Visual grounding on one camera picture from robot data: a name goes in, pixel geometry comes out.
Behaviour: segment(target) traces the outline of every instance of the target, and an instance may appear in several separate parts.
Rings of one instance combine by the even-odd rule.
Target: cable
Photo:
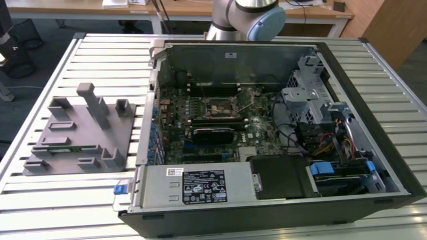
[[[318,152],[314,154],[314,156],[308,159],[308,161],[314,160],[314,157],[318,156],[322,153],[326,153],[328,150],[331,150],[335,147],[334,143],[331,142],[324,148],[319,149]]]
[[[272,126],[275,127],[275,129],[279,131],[279,133],[282,134],[283,137],[286,137],[294,144],[295,146],[299,148],[300,152],[307,155],[307,156],[312,156],[312,154],[306,150],[306,148],[298,143],[298,141],[295,141],[288,135],[284,134],[284,132],[279,129],[276,122],[275,122],[275,106],[276,106],[276,101],[279,99],[280,96],[280,92],[279,94],[275,96],[274,98],[274,102],[272,102],[272,107],[271,107],[271,122],[272,122]]]
[[[304,23],[302,25],[302,32],[300,34],[303,35],[304,34],[304,26],[306,26],[306,23],[307,23],[307,14],[306,14],[306,7],[312,7],[314,5],[312,4],[300,4],[298,1],[295,2],[298,5],[290,3],[288,0],[284,0],[291,6],[299,6],[302,7],[302,11],[303,11],[303,14],[304,14]]]
[[[350,151],[351,151],[351,156],[352,156],[352,159],[356,159],[356,146],[355,146],[355,143],[351,139],[348,139],[347,137],[344,137],[344,140],[348,142],[350,144]]]
[[[163,23],[166,33],[167,33],[167,34],[171,34],[170,26],[168,26],[168,24],[166,23],[166,21],[164,21],[164,19],[163,19],[163,16],[162,16],[162,10],[160,10],[159,4],[158,4],[158,0],[152,0],[152,5],[154,5],[155,11],[156,11],[156,13],[158,13],[158,16],[159,16],[159,18],[160,18],[160,23]]]
[[[323,143],[323,139],[326,138],[326,136],[334,135],[332,132],[323,134],[323,136],[320,137],[320,144],[319,144],[319,148],[322,147],[322,143]]]
[[[46,89],[42,86],[10,86],[8,89]]]
[[[159,1],[160,1],[160,5],[162,5],[162,8],[163,8],[164,15],[166,15],[166,19],[167,19],[168,21],[171,21],[170,15],[168,15],[168,12],[167,12],[167,9],[166,9],[166,6],[163,5],[163,1],[162,1],[162,0],[159,0]]]
[[[290,145],[291,145],[291,140],[290,140],[290,139],[291,139],[291,136],[292,136],[292,135],[296,135],[296,133],[292,132],[292,133],[288,135],[287,145],[286,145],[286,150],[284,150],[284,152],[286,152],[287,154],[300,154],[302,151],[290,152],[290,148],[299,148],[298,146],[290,146]]]
[[[278,125],[278,127],[280,127],[280,126],[283,126],[283,125],[288,125],[291,128],[296,128],[296,126],[292,124],[292,123],[280,123],[279,125]]]

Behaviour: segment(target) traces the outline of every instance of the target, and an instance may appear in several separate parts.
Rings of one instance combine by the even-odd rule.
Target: black plastic cover
[[[250,156],[252,174],[260,178],[262,191],[256,199],[316,198],[306,167],[308,161],[298,155]]]
[[[192,132],[192,142],[196,145],[231,144],[235,139],[235,130],[231,128],[203,128]]]

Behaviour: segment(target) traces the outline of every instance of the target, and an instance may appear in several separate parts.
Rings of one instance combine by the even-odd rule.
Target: table leg
[[[15,99],[14,94],[11,93],[11,91],[8,90],[8,88],[3,85],[3,83],[0,82],[0,99],[3,99],[3,101],[6,102],[12,102]]]
[[[56,24],[60,28],[64,28],[66,27],[66,19],[55,19],[56,21]]]
[[[336,23],[334,24],[331,31],[328,32],[328,35],[327,35],[328,38],[339,38],[340,37],[347,22],[348,22],[347,18],[336,19]]]
[[[158,35],[163,34],[160,18],[158,17],[158,15],[151,15],[150,20],[152,25],[152,33]]]

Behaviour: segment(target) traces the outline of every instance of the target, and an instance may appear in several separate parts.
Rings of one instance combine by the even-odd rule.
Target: black cable
[[[288,135],[286,135],[286,133],[279,129],[276,122],[275,122],[275,106],[276,106],[276,102],[279,99],[279,96],[282,95],[282,92],[279,92],[279,94],[275,96],[274,98],[274,102],[272,102],[272,107],[271,107],[271,122],[272,122],[272,126],[275,127],[275,129],[279,131],[279,133],[282,134],[283,137],[286,137],[294,144],[295,146],[299,148],[300,152],[307,155],[307,156],[312,156],[312,154],[306,150],[306,148],[299,144],[298,141],[295,141]]]
[[[284,150],[284,152],[287,153],[287,154],[300,154],[302,153],[302,151],[296,151],[296,152],[290,152],[290,148],[299,148],[298,146],[290,146],[290,144],[291,144],[291,136],[292,135],[296,135],[296,133],[295,132],[292,132],[290,135],[288,135],[288,139],[287,139],[287,145],[286,145],[286,150]]]
[[[303,11],[303,14],[304,14],[304,23],[302,25],[302,35],[304,34],[304,26],[306,26],[306,23],[307,23],[307,14],[306,14],[306,7],[311,7],[314,6],[312,4],[300,4],[298,1],[295,2],[298,5],[292,4],[288,2],[288,0],[284,0],[291,6],[300,6],[302,7],[302,11]]]
[[[160,5],[162,5],[162,8],[163,8],[164,15],[166,15],[166,19],[167,19],[168,21],[171,21],[170,15],[168,15],[168,12],[167,12],[167,9],[166,9],[166,6],[163,5],[163,1],[162,1],[162,0],[159,0],[159,1],[160,1]]]
[[[162,14],[162,10],[160,10],[159,4],[158,4],[158,0],[152,0],[152,5],[154,5],[154,7],[155,7],[156,12]],[[167,34],[171,34],[170,26],[168,26],[168,24],[166,23],[166,21],[163,20],[163,18],[160,18],[160,23],[163,23],[166,33],[167,33]]]

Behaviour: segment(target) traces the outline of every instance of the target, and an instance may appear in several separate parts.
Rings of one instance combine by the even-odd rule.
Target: warning label
[[[224,170],[184,171],[182,182],[182,202],[184,204],[227,202]]]

